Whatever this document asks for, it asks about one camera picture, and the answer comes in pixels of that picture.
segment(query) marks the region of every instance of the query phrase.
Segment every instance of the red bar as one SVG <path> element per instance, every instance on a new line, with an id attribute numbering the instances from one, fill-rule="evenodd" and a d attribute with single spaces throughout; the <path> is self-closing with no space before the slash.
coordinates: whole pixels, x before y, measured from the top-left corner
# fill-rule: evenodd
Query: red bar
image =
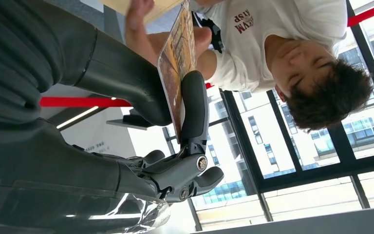
<path id="1" fill-rule="evenodd" d="M 127 101 L 99 97 L 43 97 L 39 102 L 41 107 L 128 107 Z"/>
<path id="2" fill-rule="evenodd" d="M 362 13 L 360 13 L 357 16 L 350 17 L 348 19 L 348 27 L 355 26 L 358 23 L 360 23 L 360 22 L 362 22 L 364 20 L 367 20 L 367 19 L 369 19 L 371 17 L 374 17 L 374 8 L 369 9 L 369 10 L 367 10 L 365 12 L 362 12 Z"/>
<path id="3" fill-rule="evenodd" d="M 348 19 L 348 27 L 359 24 L 374 16 L 374 8 L 362 12 L 357 16 Z M 40 101 L 41 107 L 129 107 L 131 106 L 125 100 L 111 100 L 110 98 L 93 98 L 93 97 L 43 97 Z"/>

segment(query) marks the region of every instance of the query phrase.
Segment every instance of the white wall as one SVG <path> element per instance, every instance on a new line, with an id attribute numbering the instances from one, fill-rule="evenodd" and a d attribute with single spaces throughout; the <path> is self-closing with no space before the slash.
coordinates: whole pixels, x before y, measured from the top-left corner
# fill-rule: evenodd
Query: white wall
<path id="1" fill-rule="evenodd" d="M 122 107 L 123 115 L 129 115 L 132 107 Z M 144 157 L 153 150 L 161 150 L 165 156 L 170 156 L 170 150 L 164 138 L 163 127 L 153 126 L 147 130 L 128 128 L 135 155 Z"/>
<path id="2" fill-rule="evenodd" d="M 135 156 L 127 128 L 106 124 L 107 120 L 122 118 L 120 108 L 108 108 L 61 132 L 65 141 L 78 145 L 88 152 L 117 155 L 121 157 Z"/>

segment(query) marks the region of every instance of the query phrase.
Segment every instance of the fluorescent light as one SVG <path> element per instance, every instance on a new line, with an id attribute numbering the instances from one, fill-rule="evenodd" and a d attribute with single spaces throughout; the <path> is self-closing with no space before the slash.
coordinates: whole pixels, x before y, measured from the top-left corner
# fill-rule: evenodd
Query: fluorescent light
<path id="1" fill-rule="evenodd" d="M 79 118 L 81 118 L 81 117 L 83 117 L 83 116 L 86 116 L 87 114 L 89 114 L 89 113 L 95 111 L 96 109 L 98 109 L 97 106 L 95 106 L 95 107 L 93 107 L 93 108 L 91 108 L 91 109 L 89 109 L 89 110 L 87 110 L 87 111 L 85 111 L 85 112 L 83 112 L 83 113 L 81 113 L 81 114 L 75 116 L 74 118 L 72 118 L 72 119 L 70 119 L 70 120 L 68 120 L 68 121 L 66 121 L 66 122 L 64 122 L 64 123 L 62 123 L 62 124 L 60 124 L 60 125 L 58 125 L 56 128 L 62 128 L 63 126 L 65 126 L 65 125 L 67 125 L 67 124 L 69 124 L 69 123 L 71 123 L 71 122 L 73 122 L 73 121 L 75 121 L 75 120 L 77 120 L 77 119 L 79 119 Z"/>
<path id="2" fill-rule="evenodd" d="M 113 214 L 113 215 L 92 215 L 88 220 L 97 219 L 122 219 L 122 218 L 141 218 L 141 214 Z"/>

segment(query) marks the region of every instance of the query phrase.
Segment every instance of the screw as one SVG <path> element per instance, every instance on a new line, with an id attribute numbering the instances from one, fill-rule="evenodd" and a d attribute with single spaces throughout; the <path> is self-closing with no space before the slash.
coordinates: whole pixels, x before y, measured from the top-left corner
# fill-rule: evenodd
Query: screw
<path id="1" fill-rule="evenodd" d="M 181 191 L 181 194 L 180 194 L 180 198 L 181 198 L 181 200 L 186 199 L 186 198 L 187 198 L 187 195 L 188 195 L 187 188 L 183 188 L 183 190 Z"/>
<path id="2" fill-rule="evenodd" d="M 202 172 L 207 167 L 207 158 L 204 156 L 201 156 L 199 160 L 197 161 L 197 168 Z"/>

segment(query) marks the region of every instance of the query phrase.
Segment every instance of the white t-shirt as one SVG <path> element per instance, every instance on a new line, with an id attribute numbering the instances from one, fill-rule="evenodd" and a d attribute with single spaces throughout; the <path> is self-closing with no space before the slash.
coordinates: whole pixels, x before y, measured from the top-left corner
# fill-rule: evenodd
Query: white t-shirt
<path id="1" fill-rule="evenodd" d="M 269 35 L 313 40 L 337 56 L 346 37 L 345 0 L 226 0 L 210 8 L 191 1 L 193 11 L 220 27 L 225 51 L 215 51 L 216 72 L 208 82 L 232 91 L 264 92 L 274 87 L 266 65 Z"/>

